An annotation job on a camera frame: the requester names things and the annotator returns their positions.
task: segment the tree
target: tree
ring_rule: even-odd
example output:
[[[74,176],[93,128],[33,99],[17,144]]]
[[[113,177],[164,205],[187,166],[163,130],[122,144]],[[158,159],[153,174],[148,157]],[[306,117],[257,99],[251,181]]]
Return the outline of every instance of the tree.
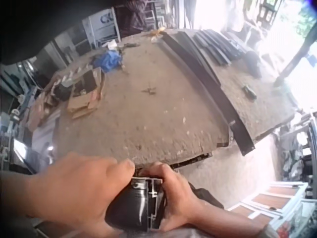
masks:
[[[300,18],[296,26],[296,32],[305,38],[316,22],[317,13],[316,10],[305,1],[299,12],[299,16]]]

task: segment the metal extrusion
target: metal extrusion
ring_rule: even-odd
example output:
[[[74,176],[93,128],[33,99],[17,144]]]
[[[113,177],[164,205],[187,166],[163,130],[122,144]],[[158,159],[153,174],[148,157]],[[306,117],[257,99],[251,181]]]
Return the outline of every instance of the metal extrusion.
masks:
[[[210,75],[207,73],[204,67],[202,67],[195,58],[188,53],[180,44],[177,43],[170,35],[165,32],[163,35],[164,42],[181,57],[188,67],[194,72],[201,83],[205,86],[217,107],[221,111],[225,121],[230,126],[233,136],[237,141],[241,154],[245,156],[250,151],[255,149],[254,143],[241,121],[237,111],[221,89],[215,80],[211,80]]]

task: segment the brown wooden panel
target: brown wooden panel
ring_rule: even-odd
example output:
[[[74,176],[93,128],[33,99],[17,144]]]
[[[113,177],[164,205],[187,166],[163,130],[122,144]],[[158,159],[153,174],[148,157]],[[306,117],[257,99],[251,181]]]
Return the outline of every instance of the brown wooden panel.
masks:
[[[270,187],[266,192],[295,196],[298,190],[298,187]]]
[[[240,214],[244,217],[248,217],[249,215],[251,215],[252,213],[254,213],[254,211],[244,207],[244,206],[238,206],[235,209],[231,210],[231,212]]]
[[[259,194],[258,196],[252,199],[253,202],[261,203],[263,205],[279,209],[282,209],[288,203],[289,200],[290,198],[275,197],[265,194]]]
[[[257,221],[257,222],[259,222],[259,223],[261,223],[263,225],[267,225],[272,219],[273,219],[273,217],[269,217],[269,216],[264,215],[264,214],[259,214],[253,220]]]

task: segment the right hand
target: right hand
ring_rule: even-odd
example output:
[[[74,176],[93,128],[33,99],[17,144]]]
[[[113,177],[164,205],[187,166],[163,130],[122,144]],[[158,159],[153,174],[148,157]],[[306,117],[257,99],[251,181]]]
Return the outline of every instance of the right hand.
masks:
[[[143,169],[140,175],[163,178],[162,187],[166,193],[167,207],[160,230],[170,231],[193,223],[200,199],[193,193],[185,177],[161,162],[155,162]]]

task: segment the left hand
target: left hand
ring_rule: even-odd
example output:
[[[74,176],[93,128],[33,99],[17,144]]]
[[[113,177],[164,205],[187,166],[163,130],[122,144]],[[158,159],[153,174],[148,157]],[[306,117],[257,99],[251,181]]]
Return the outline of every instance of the left hand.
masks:
[[[34,217],[81,229],[96,237],[115,230],[105,222],[106,210],[128,185],[134,164],[126,159],[70,153],[37,175],[30,176]]]

